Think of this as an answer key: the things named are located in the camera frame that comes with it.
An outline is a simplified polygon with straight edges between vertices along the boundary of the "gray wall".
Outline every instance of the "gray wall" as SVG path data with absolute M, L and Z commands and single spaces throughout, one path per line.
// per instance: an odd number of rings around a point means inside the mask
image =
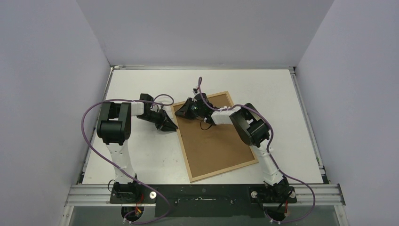
M 109 64 L 75 0 L 0 8 L 0 225 L 54 226 L 87 151 L 81 116 L 102 98 Z
M 399 1 L 335 0 L 296 70 L 351 225 L 398 225 Z
M 77 0 L 112 65 L 296 66 L 333 0 Z

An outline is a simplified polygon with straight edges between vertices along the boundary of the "cork board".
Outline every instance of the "cork board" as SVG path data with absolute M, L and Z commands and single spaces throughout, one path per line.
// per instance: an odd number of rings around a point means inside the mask
M 234 105 L 227 91 L 207 96 L 216 107 Z M 177 111 L 183 104 L 174 104 L 172 111 Z M 190 182 L 258 162 L 251 148 L 241 141 L 233 125 L 217 125 L 201 130 L 199 120 L 181 117 L 175 119 Z

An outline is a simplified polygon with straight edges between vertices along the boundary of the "black cable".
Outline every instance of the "black cable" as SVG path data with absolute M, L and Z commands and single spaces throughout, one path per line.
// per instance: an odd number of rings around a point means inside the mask
M 150 109 L 152 109 L 154 106 L 157 107 L 157 112 L 159 112 L 159 111 L 160 111 L 160 107 L 159 107 L 158 105 L 152 105 L 152 106 L 150 107 Z
M 288 195 L 285 197 L 284 201 L 279 205 L 279 207 L 277 208 L 278 210 L 286 203 L 286 201 L 288 200 L 289 196 L 292 194 L 292 190 L 288 193 Z
M 112 180 L 110 180 L 110 182 L 108 182 L 107 188 L 108 188 L 108 191 L 110 191 L 110 192 L 112 192 L 112 191 L 110 190 L 110 184 L 111 184 L 111 181 L 114 181 L 114 182 L 115 182 L 115 180 L 114 180 L 114 179 L 112 179 Z
M 258 202 L 259 207 L 261 208 L 261 210 L 262 210 L 262 211 L 265 211 L 265 209 L 264 209 L 264 207 L 263 207 L 261 201 L 259 200 L 259 195 L 256 196 L 256 201 Z
M 212 127 L 212 125 L 210 125 L 208 128 L 204 129 L 202 127 L 202 122 L 203 122 L 203 120 L 201 122 L 199 122 L 199 127 L 201 127 L 202 130 L 208 130 L 208 129 L 210 129 Z

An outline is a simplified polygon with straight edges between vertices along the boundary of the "red wire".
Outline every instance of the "red wire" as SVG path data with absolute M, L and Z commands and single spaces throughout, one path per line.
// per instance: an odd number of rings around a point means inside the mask
M 141 194 L 141 199 L 138 203 L 136 203 L 136 209 L 135 209 L 135 214 L 137 214 L 137 209 L 138 209 L 138 204 L 140 204 L 144 200 L 144 195 Z

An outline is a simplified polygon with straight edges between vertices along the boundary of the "white tabletop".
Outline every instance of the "white tabletop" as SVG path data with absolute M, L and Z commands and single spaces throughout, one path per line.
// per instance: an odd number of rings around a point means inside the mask
M 289 70 L 115 70 L 107 99 L 139 99 L 140 93 L 148 93 L 169 94 L 181 102 L 192 97 L 200 76 L 203 92 L 229 91 L 235 104 L 252 103 L 269 121 L 275 132 L 273 156 L 285 173 L 307 183 L 323 182 Z M 164 109 L 174 120 L 170 107 Z M 153 123 L 133 117 L 128 145 L 139 180 L 190 183 L 176 132 L 157 131 Z M 93 146 L 110 158 L 102 139 L 94 137 Z M 114 168 L 91 152 L 83 184 L 107 184 L 114 177 Z M 262 178 L 257 163 L 193 184 L 258 184 Z

